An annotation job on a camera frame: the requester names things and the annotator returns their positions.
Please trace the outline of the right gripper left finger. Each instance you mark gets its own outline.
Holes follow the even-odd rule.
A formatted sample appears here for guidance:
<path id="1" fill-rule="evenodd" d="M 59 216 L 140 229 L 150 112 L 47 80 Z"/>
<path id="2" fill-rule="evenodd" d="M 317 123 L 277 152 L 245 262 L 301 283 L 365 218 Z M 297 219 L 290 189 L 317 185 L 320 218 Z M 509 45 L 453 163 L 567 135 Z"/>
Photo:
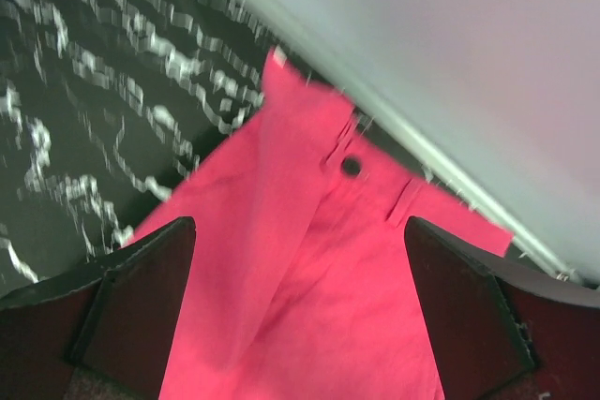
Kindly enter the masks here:
<path id="1" fill-rule="evenodd" d="M 2 297 L 2 398 L 158 398 L 195 238 L 179 217 Z"/>

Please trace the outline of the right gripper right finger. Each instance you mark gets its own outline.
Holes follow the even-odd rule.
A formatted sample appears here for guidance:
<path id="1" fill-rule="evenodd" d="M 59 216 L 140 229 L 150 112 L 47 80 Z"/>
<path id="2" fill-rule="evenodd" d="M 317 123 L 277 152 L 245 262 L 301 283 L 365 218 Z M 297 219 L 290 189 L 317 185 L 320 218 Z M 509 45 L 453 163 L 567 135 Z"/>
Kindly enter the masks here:
<path id="1" fill-rule="evenodd" d="M 405 244 L 446 398 L 598 398 L 598 291 L 418 217 Z"/>

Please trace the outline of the pink trousers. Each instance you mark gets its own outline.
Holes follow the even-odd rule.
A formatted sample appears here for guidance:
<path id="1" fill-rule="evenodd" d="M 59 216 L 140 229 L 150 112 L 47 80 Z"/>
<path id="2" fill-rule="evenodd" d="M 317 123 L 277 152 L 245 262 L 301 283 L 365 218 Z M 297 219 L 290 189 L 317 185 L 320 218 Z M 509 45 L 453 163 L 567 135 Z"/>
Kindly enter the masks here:
<path id="1" fill-rule="evenodd" d="M 509 231 L 400 166 L 353 104 L 269 52 L 262 108 L 138 228 L 196 244 L 163 399 L 440 399 L 411 216 L 503 256 Z"/>

